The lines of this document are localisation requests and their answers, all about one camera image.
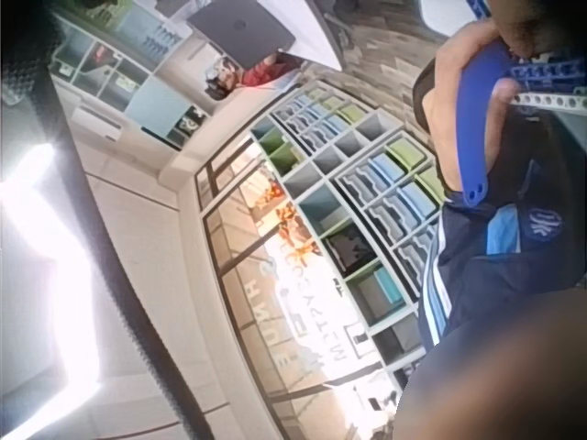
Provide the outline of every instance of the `laptop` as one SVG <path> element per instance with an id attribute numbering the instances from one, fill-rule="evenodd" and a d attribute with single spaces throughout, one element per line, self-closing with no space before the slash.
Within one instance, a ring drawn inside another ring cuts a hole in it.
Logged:
<path id="1" fill-rule="evenodd" d="M 254 0 L 215 0 L 188 23 L 245 70 L 295 42 L 294 35 Z"/>

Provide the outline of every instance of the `light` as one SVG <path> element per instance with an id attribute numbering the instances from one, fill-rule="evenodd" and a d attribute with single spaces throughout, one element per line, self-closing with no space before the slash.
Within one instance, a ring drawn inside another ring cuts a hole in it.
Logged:
<path id="1" fill-rule="evenodd" d="M 51 164 L 53 148 L 38 145 L 0 185 L 6 216 L 56 269 L 51 286 L 53 331 L 68 384 L 5 440 L 24 440 L 84 404 L 99 389 L 90 260 L 74 234 L 32 185 Z"/>

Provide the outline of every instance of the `hand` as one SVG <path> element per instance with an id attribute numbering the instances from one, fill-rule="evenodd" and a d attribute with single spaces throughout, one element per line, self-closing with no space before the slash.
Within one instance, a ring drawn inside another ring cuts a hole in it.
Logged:
<path id="1" fill-rule="evenodd" d="M 471 23 L 449 39 L 437 52 L 435 88 L 422 101 L 442 176 L 452 191 L 462 191 L 457 154 L 457 95 L 460 75 L 483 47 L 499 37 L 489 21 Z M 511 79 L 500 80 L 493 89 L 485 128 L 485 166 L 491 170 L 499 154 L 507 106 L 519 91 Z"/>

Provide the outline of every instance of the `tiled floor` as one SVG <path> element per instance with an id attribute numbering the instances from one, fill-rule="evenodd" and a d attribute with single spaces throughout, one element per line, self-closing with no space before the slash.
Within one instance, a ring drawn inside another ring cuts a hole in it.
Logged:
<path id="1" fill-rule="evenodd" d="M 418 0 L 360 0 L 357 11 L 340 18 L 352 28 L 344 71 L 312 65 L 308 79 L 326 80 L 383 107 L 427 143 L 414 118 L 412 86 L 445 38 L 424 24 Z"/>

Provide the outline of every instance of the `table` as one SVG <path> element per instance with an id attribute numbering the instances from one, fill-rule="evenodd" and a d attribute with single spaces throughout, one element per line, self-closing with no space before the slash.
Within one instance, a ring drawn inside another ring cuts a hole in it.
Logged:
<path id="1" fill-rule="evenodd" d="M 447 37 L 477 19 L 465 0 L 420 0 L 419 5 L 424 23 Z"/>
<path id="2" fill-rule="evenodd" d="M 342 71 L 342 52 L 315 0 L 258 1 L 295 36 L 289 53 Z"/>

